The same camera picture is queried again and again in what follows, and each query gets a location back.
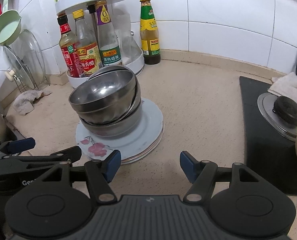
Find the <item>steel bowl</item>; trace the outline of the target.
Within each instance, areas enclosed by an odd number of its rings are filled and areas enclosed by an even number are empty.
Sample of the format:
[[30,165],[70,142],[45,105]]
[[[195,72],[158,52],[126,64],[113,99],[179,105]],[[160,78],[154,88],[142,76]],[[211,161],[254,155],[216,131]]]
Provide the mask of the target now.
[[91,112],[117,105],[127,111],[135,97],[136,76],[129,70],[115,70],[93,77],[70,94],[68,100],[77,112]]
[[115,137],[126,133],[131,128],[135,127],[139,122],[142,115],[142,103],[140,102],[136,110],[128,117],[116,122],[115,124],[108,125],[91,125],[84,119],[80,118],[84,127],[95,135],[102,137]]
[[109,124],[129,111],[136,87],[134,72],[120,65],[108,66],[76,87],[69,96],[69,103],[86,122]]

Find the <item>white floral plate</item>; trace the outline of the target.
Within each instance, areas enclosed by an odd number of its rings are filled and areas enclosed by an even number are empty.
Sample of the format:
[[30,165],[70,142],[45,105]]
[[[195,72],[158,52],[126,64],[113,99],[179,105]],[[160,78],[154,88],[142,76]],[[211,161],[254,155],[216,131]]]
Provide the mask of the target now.
[[151,100],[142,100],[142,114],[135,126],[116,137],[100,137],[79,122],[75,139],[82,153],[91,159],[104,160],[114,150],[121,153],[121,163],[129,164],[148,155],[161,141],[164,118],[159,107]]

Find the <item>grey dish cloth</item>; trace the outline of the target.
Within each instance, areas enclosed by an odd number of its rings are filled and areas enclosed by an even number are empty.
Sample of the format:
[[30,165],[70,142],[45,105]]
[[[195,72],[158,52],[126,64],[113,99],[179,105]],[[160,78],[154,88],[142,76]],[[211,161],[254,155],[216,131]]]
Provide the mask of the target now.
[[52,94],[49,90],[28,90],[21,93],[12,106],[19,115],[26,115],[34,110],[34,101]]

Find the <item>black induction cooktop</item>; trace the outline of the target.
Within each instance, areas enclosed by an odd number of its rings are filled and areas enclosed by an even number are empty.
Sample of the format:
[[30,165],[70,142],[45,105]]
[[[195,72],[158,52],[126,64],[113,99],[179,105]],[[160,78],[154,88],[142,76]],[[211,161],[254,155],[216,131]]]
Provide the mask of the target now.
[[285,194],[297,196],[295,143],[279,134],[262,116],[257,98],[267,83],[240,76],[244,116],[245,164]]

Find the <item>glass pot lid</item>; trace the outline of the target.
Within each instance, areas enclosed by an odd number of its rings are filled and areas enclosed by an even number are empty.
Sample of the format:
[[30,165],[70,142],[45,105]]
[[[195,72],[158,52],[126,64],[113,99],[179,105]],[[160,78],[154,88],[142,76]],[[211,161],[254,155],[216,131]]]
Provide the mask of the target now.
[[27,70],[23,61],[14,53],[14,51],[9,46],[3,46],[3,51],[8,58],[11,68],[5,71],[6,77],[9,81],[13,82],[13,77],[16,75],[23,81],[30,81],[32,80],[29,71]]

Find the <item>yellow label vinegar bottle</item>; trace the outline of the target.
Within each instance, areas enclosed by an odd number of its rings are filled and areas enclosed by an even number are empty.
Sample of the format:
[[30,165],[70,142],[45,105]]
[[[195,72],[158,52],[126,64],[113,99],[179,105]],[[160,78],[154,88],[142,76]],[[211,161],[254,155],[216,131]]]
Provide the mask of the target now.
[[103,65],[95,33],[85,20],[84,10],[73,12],[76,32],[76,48],[82,63],[85,76],[91,76]]

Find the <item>steel pot lid black knob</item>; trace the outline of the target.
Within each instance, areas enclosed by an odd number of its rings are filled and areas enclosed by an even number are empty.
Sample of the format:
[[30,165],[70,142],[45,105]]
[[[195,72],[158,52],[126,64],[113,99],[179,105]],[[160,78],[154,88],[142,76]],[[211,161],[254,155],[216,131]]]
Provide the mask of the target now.
[[284,138],[295,142],[297,137],[297,103],[286,97],[262,93],[257,107],[263,118]]

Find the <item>clear fish sauce bottle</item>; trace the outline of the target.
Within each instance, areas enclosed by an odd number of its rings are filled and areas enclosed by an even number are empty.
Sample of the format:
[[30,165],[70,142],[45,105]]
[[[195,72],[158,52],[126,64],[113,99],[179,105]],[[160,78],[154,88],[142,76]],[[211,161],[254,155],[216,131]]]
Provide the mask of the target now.
[[103,66],[122,64],[118,38],[105,0],[95,3],[97,14],[98,45]]

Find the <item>red label soy sauce bottle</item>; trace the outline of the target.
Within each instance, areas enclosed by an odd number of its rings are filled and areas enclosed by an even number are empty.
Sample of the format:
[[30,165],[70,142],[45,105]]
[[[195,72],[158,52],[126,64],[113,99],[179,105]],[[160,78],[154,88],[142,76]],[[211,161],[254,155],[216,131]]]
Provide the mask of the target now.
[[62,55],[68,68],[69,74],[71,77],[84,77],[84,69],[78,54],[78,50],[76,48],[76,37],[70,29],[67,15],[59,15],[57,18],[57,22],[59,24],[61,33],[59,46],[61,48]]

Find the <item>green plastic ladle bowl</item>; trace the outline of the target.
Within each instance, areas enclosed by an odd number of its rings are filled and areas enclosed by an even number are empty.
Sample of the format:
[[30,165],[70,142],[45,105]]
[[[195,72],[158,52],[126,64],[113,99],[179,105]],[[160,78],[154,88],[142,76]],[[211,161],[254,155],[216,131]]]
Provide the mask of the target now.
[[0,46],[9,46],[20,35],[22,17],[17,10],[9,9],[9,0],[3,0],[0,15]]

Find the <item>white towel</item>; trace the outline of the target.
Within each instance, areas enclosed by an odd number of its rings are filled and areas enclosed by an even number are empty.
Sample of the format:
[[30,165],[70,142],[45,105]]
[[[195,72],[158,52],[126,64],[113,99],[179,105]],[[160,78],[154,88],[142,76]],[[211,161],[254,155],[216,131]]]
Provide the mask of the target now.
[[291,72],[283,77],[272,77],[268,92],[276,96],[286,96],[297,102],[297,76]]

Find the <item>green yellow sauce bottle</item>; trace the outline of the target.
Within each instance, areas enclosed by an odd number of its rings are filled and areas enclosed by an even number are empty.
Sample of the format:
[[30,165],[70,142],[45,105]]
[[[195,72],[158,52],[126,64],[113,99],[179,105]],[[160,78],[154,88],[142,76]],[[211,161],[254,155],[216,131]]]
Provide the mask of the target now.
[[145,64],[158,64],[161,60],[159,32],[151,0],[140,0],[140,38]]

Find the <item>white rotating condiment rack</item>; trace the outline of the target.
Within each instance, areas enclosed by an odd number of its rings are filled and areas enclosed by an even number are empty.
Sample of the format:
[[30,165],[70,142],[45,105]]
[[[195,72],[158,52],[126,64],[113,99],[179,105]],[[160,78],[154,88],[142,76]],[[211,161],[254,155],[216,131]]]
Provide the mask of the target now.
[[126,66],[134,74],[144,68],[143,52],[131,35],[129,15],[114,16],[108,11],[108,2],[119,1],[123,0],[55,0],[57,19],[64,20],[61,31],[69,29],[69,14],[75,21],[71,41],[81,61],[81,73],[67,63],[68,81],[73,88],[108,66]]

